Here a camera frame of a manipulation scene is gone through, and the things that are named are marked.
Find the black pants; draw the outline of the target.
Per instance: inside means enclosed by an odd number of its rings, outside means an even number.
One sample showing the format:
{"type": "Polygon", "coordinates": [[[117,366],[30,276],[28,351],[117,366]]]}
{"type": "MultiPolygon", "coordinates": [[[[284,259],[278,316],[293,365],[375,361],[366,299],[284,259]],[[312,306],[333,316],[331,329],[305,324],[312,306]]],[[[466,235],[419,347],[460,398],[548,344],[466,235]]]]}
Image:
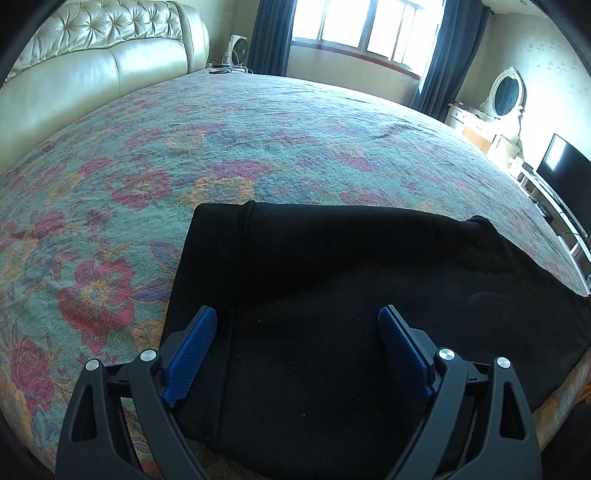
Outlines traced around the black pants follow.
{"type": "Polygon", "coordinates": [[[382,479],[422,405],[405,395],[378,318],[467,360],[505,356],[531,408],[590,347],[590,303],[486,218],[379,207],[202,204],[163,331],[202,306],[217,329],[183,434],[271,479],[382,479]]]}

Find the white tv stand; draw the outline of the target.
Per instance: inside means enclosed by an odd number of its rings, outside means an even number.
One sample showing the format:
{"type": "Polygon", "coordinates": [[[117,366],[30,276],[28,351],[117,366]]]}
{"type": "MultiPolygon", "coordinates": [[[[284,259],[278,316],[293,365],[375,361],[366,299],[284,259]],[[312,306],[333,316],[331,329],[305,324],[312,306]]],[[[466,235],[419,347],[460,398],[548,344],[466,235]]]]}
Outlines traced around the white tv stand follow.
{"type": "Polygon", "coordinates": [[[572,212],[528,164],[516,158],[509,173],[552,228],[584,286],[590,289],[590,237],[584,235],[572,212]]]}

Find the floral bedspread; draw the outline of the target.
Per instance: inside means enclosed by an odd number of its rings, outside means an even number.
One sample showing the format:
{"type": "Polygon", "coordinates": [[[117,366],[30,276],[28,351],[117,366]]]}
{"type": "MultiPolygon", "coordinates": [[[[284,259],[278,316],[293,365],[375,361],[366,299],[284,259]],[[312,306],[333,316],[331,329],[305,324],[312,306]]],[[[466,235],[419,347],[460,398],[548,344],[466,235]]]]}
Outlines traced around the floral bedspread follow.
{"type": "Polygon", "coordinates": [[[194,208],[250,200],[481,215],[585,290],[518,185],[437,120],[285,77],[201,71],[147,87],[1,179],[1,410],[44,467],[83,363],[158,343],[194,208]]]}

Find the black flat television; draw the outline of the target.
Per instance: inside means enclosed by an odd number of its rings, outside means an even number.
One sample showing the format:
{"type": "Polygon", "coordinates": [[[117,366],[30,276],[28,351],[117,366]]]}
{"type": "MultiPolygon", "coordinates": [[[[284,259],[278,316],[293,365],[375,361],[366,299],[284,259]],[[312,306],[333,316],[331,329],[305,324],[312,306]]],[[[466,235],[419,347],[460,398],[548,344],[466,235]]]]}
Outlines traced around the black flat television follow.
{"type": "Polygon", "coordinates": [[[578,149],[554,134],[536,169],[552,192],[590,233],[591,163],[578,149]]]}

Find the white vanity with oval mirror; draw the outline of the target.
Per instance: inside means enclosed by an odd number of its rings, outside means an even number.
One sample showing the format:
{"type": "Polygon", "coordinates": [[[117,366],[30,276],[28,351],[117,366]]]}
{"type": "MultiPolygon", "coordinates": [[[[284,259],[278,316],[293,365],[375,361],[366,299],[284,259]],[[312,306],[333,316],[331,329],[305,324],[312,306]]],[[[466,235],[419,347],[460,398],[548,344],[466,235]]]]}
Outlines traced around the white vanity with oval mirror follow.
{"type": "Polygon", "coordinates": [[[462,134],[489,159],[508,168],[521,154],[521,120],[526,86],[513,67],[494,80],[486,100],[478,107],[460,101],[449,104],[445,123],[462,134]]]}

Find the cream tufted leather headboard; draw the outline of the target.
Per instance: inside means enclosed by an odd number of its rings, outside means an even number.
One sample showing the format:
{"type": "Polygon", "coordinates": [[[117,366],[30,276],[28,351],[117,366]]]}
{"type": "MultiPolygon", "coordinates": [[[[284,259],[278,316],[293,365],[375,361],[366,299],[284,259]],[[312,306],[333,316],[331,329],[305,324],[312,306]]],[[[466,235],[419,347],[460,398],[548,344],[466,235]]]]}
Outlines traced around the cream tufted leather headboard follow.
{"type": "Polygon", "coordinates": [[[39,27],[1,87],[1,170],[124,95],[205,68],[209,33],[175,1],[65,3],[39,27]]]}

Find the white fan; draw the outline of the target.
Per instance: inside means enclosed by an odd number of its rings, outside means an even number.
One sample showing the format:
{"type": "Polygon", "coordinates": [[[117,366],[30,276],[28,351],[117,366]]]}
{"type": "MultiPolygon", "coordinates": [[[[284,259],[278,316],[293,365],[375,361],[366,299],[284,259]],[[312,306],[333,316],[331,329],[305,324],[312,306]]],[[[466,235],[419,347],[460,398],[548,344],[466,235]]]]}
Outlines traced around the white fan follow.
{"type": "Polygon", "coordinates": [[[247,38],[232,34],[229,37],[222,64],[231,68],[242,67],[245,65],[247,54],[249,54],[247,38]]]}

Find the right dark blue curtain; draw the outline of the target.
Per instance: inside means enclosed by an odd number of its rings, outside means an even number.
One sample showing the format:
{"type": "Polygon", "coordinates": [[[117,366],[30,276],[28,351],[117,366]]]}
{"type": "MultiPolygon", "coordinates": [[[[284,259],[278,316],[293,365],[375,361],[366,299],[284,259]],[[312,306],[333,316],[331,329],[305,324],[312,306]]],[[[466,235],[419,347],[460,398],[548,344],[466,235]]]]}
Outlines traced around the right dark blue curtain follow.
{"type": "Polygon", "coordinates": [[[432,60],[411,108],[444,122],[482,42],[491,9],[479,0],[450,0],[432,60]]]}

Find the dark blue curtain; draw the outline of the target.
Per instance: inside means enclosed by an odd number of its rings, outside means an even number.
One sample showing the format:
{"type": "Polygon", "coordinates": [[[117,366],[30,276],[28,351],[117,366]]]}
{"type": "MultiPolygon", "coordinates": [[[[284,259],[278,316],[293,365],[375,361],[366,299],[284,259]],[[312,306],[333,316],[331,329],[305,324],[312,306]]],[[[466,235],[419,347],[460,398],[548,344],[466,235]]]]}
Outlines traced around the dark blue curtain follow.
{"type": "Polygon", "coordinates": [[[482,42],[491,9],[479,0],[450,0],[432,60],[411,108],[444,122],[482,42]]]}
{"type": "Polygon", "coordinates": [[[255,74],[286,76],[296,0],[260,0],[247,66],[255,74]]]}

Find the left dark blue curtain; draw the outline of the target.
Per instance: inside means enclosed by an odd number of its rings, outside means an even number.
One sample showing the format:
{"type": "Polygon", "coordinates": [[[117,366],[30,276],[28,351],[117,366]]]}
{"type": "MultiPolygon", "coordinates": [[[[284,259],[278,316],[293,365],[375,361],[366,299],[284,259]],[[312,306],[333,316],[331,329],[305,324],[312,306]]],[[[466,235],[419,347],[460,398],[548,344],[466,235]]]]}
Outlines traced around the left dark blue curtain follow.
{"type": "Polygon", "coordinates": [[[286,76],[296,0],[260,0],[247,66],[255,74],[286,76]]]}

